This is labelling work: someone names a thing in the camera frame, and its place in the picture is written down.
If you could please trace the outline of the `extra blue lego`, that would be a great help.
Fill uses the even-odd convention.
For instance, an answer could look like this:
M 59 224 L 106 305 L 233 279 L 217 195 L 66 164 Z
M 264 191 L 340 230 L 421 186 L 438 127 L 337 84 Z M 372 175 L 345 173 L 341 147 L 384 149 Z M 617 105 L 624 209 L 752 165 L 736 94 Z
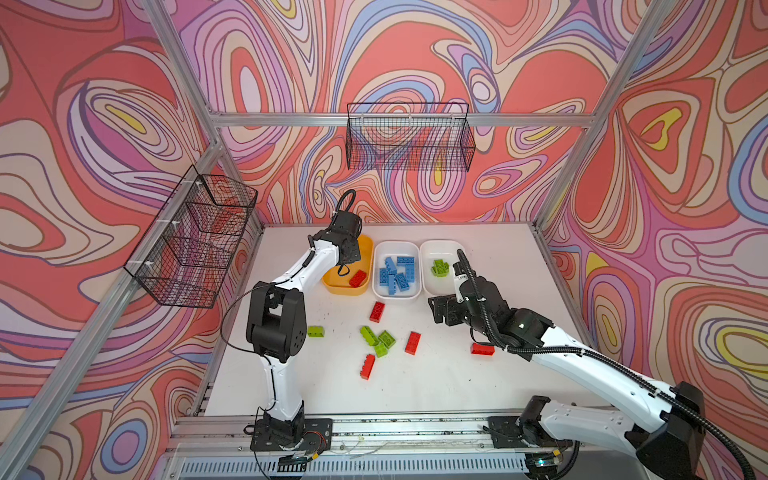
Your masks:
M 406 292 L 411 287 L 411 283 L 408 281 L 404 273 L 397 273 L 395 275 L 395 282 L 399 292 Z

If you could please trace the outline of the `green lego cluster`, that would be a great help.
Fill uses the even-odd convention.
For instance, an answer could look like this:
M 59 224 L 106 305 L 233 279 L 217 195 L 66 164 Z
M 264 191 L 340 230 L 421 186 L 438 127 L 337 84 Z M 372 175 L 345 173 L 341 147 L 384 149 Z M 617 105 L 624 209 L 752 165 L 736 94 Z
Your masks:
M 386 330 L 375 334 L 370 327 L 363 326 L 360 328 L 360 334 L 365 342 L 374 350 L 377 358 L 386 356 L 396 344 L 396 339 Z

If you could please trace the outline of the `lone green lego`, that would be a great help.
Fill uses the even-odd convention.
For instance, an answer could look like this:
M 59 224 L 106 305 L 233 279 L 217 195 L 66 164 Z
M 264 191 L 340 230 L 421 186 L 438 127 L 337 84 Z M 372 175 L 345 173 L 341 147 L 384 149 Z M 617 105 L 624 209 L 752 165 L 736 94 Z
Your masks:
M 308 326 L 307 336 L 311 338 L 323 338 L 325 336 L 325 330 L 322 326 Z

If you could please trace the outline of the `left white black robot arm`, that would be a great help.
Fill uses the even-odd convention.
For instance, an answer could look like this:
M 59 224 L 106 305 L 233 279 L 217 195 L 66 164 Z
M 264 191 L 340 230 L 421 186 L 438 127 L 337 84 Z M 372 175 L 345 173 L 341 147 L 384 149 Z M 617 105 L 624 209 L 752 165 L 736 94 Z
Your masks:
M 306 420 L 295 360 L 308 338 L 306 296 L 326 273 L 342 272 L 361 259 L 362 220 L 353 212 L 357 192 L 348 189 L 333 208 L 328 226 L 307 237 L 308 247 L 283 274 L 258 281 L 238 296 L 246 301 L 245 345 L 227 345 L 228 352 L 251 354 L 263 371 L 265 392 L 255 405 L 252 449 L 293 451 L 303 460 L 329 447 L 332 422 L 320 426 Z

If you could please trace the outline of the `blue lego pair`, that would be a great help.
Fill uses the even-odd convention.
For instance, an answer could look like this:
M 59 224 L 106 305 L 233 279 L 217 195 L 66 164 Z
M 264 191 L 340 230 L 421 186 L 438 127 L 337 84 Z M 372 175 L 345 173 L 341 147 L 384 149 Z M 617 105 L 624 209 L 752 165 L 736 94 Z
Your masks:
M 396 275 L 397 274 L 397 266 L 395 262 L 392 260 L 391 257 L 385 258 L 385 267 L 388 271 L 389 275 Z

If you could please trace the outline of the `red double lego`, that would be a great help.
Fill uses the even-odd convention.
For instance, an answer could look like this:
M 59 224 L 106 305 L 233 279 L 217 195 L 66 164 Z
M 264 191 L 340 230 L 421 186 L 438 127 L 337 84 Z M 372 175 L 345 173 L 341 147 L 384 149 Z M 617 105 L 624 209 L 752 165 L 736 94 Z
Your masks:
M 379 323 L 381 321 L 384 309 L 385 309 L 384 303 L 376 302 L 369 316 L 369 320 L 374 323 Z

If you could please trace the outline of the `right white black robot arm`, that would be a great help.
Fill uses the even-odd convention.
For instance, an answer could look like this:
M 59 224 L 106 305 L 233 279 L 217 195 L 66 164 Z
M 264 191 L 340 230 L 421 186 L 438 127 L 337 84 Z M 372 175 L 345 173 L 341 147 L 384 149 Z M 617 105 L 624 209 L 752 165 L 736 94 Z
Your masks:
M 436 323 L 465 324 L 485 345 L 549 368 L 588 389 L 608 409 L 577 407 L 532 397 L 518 419 L 527 441 L 570 440 L 636 458 L 661 479 L 694 479 L 706 437 L 733 457 L 743 478 L 756 474 L 738 445 L 705 417 L 694 385 L 670 385 L 638 373 L 583 344 L 549 318 L 512 308 L 495 283 L 476 274 L 465 252 L 453 265 L 454 292 L 428 300 Z

